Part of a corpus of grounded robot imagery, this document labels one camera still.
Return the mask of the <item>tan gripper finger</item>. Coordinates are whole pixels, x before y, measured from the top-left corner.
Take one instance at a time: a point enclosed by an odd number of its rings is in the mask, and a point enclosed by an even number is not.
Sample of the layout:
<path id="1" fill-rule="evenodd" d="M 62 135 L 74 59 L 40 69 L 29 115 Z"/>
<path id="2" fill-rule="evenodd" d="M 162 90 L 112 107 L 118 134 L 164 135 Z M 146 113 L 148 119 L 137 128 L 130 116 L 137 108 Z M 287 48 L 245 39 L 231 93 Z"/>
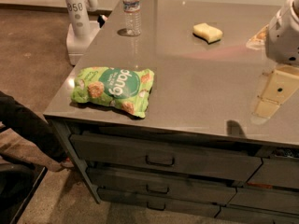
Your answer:
<path id="1" fill-rule="evenodd" d="M 268 76 L 254 114 L 260 118 L 270 119 L 278 109 L 299 89 L 299 68 L 281 65 Z"/>

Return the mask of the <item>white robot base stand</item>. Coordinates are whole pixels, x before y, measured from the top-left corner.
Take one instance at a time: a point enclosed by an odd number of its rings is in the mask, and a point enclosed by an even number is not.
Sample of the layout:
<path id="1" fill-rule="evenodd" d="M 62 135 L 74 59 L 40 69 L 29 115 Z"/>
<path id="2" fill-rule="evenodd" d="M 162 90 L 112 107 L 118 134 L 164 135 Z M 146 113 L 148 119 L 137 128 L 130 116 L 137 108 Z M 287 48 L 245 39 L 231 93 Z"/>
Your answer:
<path id="1" fill-rule="evenodd" d="M 88 12 L 97 9 L 98 0 L 65 0 L 65 3 L 70 19 L 66 47 L 70 63 L 76 65 L 107 21 L 107 17 L 99 15 L 96 21 L 89 19 Z"/>

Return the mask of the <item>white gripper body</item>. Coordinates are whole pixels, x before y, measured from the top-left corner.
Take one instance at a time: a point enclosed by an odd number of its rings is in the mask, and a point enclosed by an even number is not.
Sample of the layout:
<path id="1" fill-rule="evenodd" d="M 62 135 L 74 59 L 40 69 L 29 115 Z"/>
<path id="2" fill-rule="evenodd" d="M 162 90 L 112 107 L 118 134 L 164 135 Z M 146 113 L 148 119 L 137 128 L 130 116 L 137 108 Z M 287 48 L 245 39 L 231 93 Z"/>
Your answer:
<path id="1" fill-rule="evenodd" d="M 269 22 L 265 53 L 277 63 L 299 65 L 299 0 L 287 0 Z"/>

